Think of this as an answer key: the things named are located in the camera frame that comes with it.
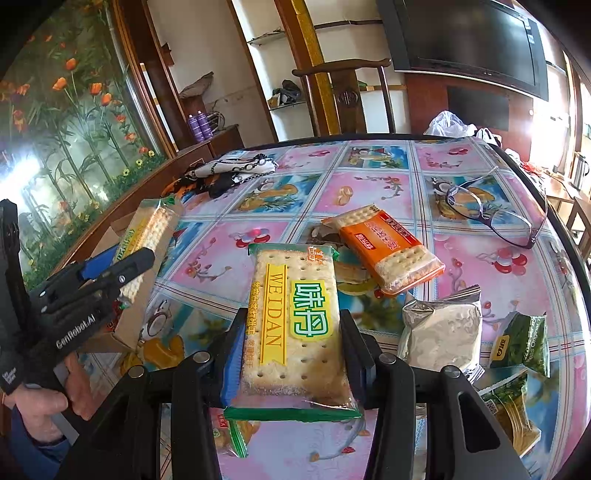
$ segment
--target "human hand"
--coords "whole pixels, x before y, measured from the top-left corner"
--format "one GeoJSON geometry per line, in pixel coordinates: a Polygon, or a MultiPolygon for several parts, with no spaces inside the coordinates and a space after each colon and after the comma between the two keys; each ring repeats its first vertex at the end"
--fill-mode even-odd
{"type": "MultiPolygon", "coordinates": [[[[66,393],[72,402],[72,410],[85,420],[90,420],[97,405],[90,392],[90,379],[78,363],[75,353],[68,355],[64,363],[70,375],[66,380],[66,393]]],[[[41,443],[51,443],[62,437],[61,431],[51,421],[51,415],[68,408],[68,399],[63,393],[45,388],[32,389],[20,385],[4,404],[16,406],[29,435],[41,443]]]]}

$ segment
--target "chair backrest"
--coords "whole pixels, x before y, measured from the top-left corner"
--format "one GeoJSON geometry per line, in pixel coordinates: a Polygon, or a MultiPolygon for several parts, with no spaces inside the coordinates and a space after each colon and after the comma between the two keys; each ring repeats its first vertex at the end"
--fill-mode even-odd
{"type": "Polygon", "coordinates": [[[384,94],[386,117],[388,118],[388,130],[391,134],[396,133],[392,100],[390,99],[386,74],[384,72],[384,67],[388,67],[391,63],[392,60],[390,59],[383,59],[380,61],[350,59],[320,63],[305,70],[293,70],[292,74],[294,76],[298,78],[303,77],[302,85],[308,101],[314,134],[318,136],[319,123],[316,113],[317,111],[310,91],[310,76],[315,75],[316,73],[328,73],[330,75],[333,96],[335,97],[336,109],[339,114],[341,133],[367,133],[359,83],[357,81],[357,75],[355,74],[355,70],[364,68],[378,70],[379,82],[384,94]]]}

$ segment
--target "screw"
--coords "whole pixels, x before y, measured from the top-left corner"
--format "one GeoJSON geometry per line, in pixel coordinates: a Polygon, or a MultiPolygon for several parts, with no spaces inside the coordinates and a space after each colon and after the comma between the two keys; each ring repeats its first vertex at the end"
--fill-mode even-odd
{"type": "Polygon", "coordinates": [[[458,367],[454,367],[453,365],[446,365],[445,367],[443,367],[443,373],[445,373],[448,377],[458,378],[461,372],[458,367]]]}
{"type": "Polygon", "coordinates": [[[129,369],[128,374],[131,378],[139,378],[144,374],[144,367],[141,365],[135,365],[129,369]]]}
{"type": "Polygon", "coordinates": [[[204,364],[206,362],[209,362],[210,358],[211,356],[205,350],[197,352],[195,355],[193,355],[193,360],[198,364],[204,364]]]}
{"type": "Polygon", "coordinates": [[[384,365],[392,365],[396,362],[396,356],[392,353],[382,353],[379,356],[379,361],[382,362],[384,365]]]}

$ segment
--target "eyeglasses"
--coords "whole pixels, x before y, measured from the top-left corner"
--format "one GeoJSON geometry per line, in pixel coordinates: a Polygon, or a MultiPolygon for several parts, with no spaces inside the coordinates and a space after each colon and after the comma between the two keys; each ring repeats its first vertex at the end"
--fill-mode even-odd
{"type": "Polygon", "coordinates": [[[446,203],[458,214],[470,220],[476,220],[501,237],[505,242],[521,248],[532,248],[538,239],[540,230],[548,216],[548,199],[544,194],[544,218],[539,228],[533,228],[527,218],[506,209],[484,211],[482,201],[470,190],[470,186],[483,180],[492,174],[498,167],[493,168],[489,173],[469,180],[461,185],[451,185],[447,190],[446,203]]]}

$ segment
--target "qr code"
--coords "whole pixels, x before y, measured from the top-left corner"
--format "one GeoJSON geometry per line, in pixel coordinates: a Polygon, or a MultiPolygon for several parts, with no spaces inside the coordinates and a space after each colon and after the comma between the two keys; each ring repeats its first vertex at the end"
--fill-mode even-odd
{"type": "Polygon", "coordinates": [[[496,407],[495,402],[493,401],[492,398],[490,398],[489,400],[487,400],[484,403],[493,415],[496,415],[496,413],[499,411],[499,409],[496,407]]]}

